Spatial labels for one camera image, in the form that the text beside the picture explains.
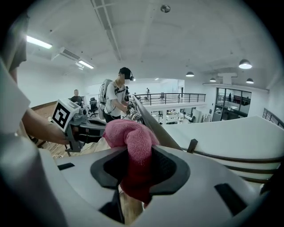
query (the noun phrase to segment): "white t-shirt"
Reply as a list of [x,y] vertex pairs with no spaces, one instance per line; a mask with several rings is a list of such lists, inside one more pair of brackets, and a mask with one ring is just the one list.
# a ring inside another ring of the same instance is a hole
[[114,107],[111,104],[111,101],[113,99],[117,99],[119,103],[122,103],[125,97],[125,92],[126,89],[124,85],[122,85],[121,88],[118,88],[115,81],[110,82],[106,90],[106,106],[104,109],[106,114],[110,114],[114,117],[118,117],[119,115],[121,115],[121,110],[117,107]]

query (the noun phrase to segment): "wooden floor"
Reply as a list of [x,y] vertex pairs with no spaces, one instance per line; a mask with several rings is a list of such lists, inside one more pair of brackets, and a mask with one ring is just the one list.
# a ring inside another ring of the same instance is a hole
[[[55,143],[46,142],[42,145],[43,149],[47,149],[51,152],[53,158],[58,158],[58,155],[63,157],[68,157],[68,153],[65,151],[65,146]],[[109,146],[104,140],[99,141],[98,143],[89,143],[84,145],[80,153],[70,153],[71,156],[77,155],[86,155],[93,152],[98,152],[104,149],[108,149]],[[120,190],[120,203],[122,207],[122,212],[125,219],[125,224],[130,225],[135,221],[135,219],[143,212],[142,203]]]

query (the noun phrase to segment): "white backpack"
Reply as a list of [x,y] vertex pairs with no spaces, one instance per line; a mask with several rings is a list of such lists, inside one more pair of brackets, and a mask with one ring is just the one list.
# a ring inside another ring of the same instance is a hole
[[103,84],[101,85],[99,89],[99,118],[102,120],[105,119],[103,112],[106,106],[107,98],[106,98],[106,93],[107,93],[107,87],[108,85],[112,82],[110,79],[105,79]]

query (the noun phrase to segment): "black cap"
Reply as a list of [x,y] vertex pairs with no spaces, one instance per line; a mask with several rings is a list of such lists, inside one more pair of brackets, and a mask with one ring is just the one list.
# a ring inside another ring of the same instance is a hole
[[119,70],[119,72],[124,74],[126,77],[130,77],[131,71],[129,68],[123,67]]

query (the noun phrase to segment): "pink towel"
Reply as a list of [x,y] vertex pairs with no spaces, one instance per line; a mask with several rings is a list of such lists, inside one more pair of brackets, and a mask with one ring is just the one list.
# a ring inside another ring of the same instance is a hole
[[111,148],[127,145],[128,171],[120,186],[129,196],[149,203],[149,188],[154,184],[151,146],[159,145],[155,135],[142,124],[119,119],[107,123],[103,137]]

